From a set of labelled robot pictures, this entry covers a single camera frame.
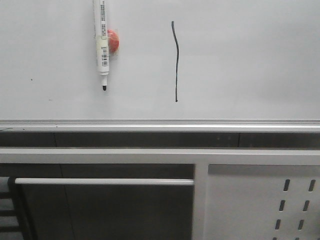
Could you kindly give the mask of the aluminium whiteboard tray rail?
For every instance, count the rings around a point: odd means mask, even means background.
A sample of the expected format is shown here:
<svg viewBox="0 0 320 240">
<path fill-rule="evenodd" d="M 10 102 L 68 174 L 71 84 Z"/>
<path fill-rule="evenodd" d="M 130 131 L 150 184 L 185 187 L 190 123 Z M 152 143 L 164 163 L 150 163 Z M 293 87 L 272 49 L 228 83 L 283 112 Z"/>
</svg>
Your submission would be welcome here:
<svg viewBox="0 0 320 240">
<path fill-rule="evenodd" d="M 319 120 L 305 119 L 8 119 L 1 132 L 199 132 L 319 133 Z"/>
</svg>

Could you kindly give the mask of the white whiteboard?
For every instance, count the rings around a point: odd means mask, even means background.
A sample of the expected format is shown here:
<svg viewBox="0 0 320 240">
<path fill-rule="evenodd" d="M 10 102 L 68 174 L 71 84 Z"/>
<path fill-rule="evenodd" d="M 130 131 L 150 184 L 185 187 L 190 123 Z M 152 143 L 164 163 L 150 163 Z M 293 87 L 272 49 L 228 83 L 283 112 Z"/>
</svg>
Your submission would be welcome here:
<svg viewBox="0 0 320 240">
<path fill-rule="evenodd" d="M 3 120 L 320 118 L 317 0 L 108 0 L 108 86 L 90 0 L 0 3 Z"/>
</svg>

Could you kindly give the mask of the white metal stand frame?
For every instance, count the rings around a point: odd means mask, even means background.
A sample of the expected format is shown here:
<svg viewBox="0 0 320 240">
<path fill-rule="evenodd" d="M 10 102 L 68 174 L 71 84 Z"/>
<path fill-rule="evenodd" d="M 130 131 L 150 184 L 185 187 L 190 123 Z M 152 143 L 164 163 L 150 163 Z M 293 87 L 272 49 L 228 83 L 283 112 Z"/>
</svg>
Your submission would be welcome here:
<svg viewBox="0 0 320 240">
<path fill-rule="evenodd" d="M 0 149 L 2 164 L 193 164 L 195 203 L 192 238 L 204 239 L 209 165 L 318 166 L 319 150 L 10 148 Z"/>
</svg>

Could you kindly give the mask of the white perforated metal panel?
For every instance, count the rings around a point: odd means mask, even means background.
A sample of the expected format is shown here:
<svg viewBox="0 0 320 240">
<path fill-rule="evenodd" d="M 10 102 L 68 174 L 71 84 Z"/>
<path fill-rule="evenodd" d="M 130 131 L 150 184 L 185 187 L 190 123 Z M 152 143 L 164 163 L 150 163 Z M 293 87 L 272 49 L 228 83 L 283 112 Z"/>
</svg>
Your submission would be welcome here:
<svg viewBox="0 0 320 240">
<path fill-rule="evenodd" d="M 206 240 L 317 240 L 320 168 L 211 164 L 204 223 Z"/>
</svg>

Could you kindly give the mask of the white horizontal round bar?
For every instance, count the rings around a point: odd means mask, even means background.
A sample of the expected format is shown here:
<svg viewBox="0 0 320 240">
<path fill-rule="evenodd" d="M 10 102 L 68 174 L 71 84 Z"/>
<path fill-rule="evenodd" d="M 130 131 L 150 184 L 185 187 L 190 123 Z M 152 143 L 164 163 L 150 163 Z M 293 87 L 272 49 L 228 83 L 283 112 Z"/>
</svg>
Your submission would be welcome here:
<svg viewBox="0 0 320 240">
<path fill-rule="evenodd" d="M 18 185 L 142 185 L 193 186 L 193 179 L 160 178 L 16 178 Z"/>
</svg>

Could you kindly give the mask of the red round magnet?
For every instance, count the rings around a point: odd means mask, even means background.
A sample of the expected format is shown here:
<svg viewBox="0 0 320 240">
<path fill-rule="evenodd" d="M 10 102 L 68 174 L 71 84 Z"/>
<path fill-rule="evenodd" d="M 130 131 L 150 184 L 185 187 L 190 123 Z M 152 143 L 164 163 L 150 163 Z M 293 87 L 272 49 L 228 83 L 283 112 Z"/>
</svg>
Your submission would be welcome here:
<svg viewBox="0 0 320 240">
<path fill-rule="evenodd" d="M 118 36 L 118 33 L 114 30 L 108 29 L 107 34 L 108 34 L 109 53 L 111 55 L 116 55 L 120 46 L 120 38 Z"/>
</svg>

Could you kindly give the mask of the white whiteboard marker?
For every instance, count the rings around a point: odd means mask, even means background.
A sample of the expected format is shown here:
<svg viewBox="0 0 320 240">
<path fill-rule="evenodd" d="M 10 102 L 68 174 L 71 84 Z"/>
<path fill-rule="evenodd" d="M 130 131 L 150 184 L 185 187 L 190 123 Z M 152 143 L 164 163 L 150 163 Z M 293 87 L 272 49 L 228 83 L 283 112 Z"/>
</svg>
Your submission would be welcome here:
<svg viewBox="0 0 320 240">
<path fill-rule="evenodd" d="M 92 3 L 97 71 L 100 75 L 102 90 L 106 91 L 110 72 L 107 6 L 105 0 L 93 0 Z"/>
</svg>

